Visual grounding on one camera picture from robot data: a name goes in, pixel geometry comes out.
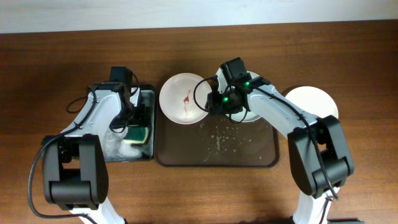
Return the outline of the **green and yellow sponge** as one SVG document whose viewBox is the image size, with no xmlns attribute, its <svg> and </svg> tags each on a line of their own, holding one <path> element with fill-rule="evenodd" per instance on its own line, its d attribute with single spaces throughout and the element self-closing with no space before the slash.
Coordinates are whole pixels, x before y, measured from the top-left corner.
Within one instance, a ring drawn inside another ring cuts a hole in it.
<svg viewBox="0 0 398 224">
<path fill-rule="evenodd" d="M 128 144 L 143 145 L 149 138 L 149 131 L 150 129 L 148 127 L 143 126 L 128 127 L 127 134 L 124 136 L 123 141 Z"/>
</svg>

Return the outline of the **white plate with red stain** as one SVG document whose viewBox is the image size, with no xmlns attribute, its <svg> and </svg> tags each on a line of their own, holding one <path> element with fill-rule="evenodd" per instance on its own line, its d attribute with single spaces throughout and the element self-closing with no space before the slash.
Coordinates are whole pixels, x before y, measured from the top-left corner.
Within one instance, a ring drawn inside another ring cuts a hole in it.
<svg viewBox="0 0 398 224">
<path fill-rule="evenodd" d="M 163 114 L 178 124 L 193 124 L 204 119 L 208 112 L 201 110 L 193 97 L 196 85 L 202 80 L 194 73 L 179 73 L 170 77 L 159 94 Z"/>
</svg>

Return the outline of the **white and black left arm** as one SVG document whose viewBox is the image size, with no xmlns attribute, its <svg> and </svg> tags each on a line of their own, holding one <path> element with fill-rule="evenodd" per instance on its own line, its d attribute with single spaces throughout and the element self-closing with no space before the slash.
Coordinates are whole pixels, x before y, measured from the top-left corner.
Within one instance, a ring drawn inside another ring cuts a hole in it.
<svg viewBox="0 0 398 224">
<path fill-rule="evenodd" d="M 110 81 L 90 87 L 85 100 L 67 128 L 42 141 L 44 197 L 84 223 L 125 223 L 108 198 L 106 164 L 152 159 L 155 92 Z"/>
</svg>

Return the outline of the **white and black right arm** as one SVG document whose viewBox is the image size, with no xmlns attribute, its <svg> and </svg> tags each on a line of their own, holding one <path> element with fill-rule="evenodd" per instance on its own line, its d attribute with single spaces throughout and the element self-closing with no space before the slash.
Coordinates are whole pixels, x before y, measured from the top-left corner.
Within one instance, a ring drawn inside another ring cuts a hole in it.
<svg viewBox="0 0 398 224">
<path fill-rule="evenodd" d="M 287 140 L 290 170 L 300 189 L 290 223 L 328 223 L 331 204 L 354 172 L 343 127 L 338 118 L 321 118 L 283 97 L 270 83 L 242 82 L 213 90 L 206 97 L 210 114 L 247 109 L 268 121 Z"/>
</svg>

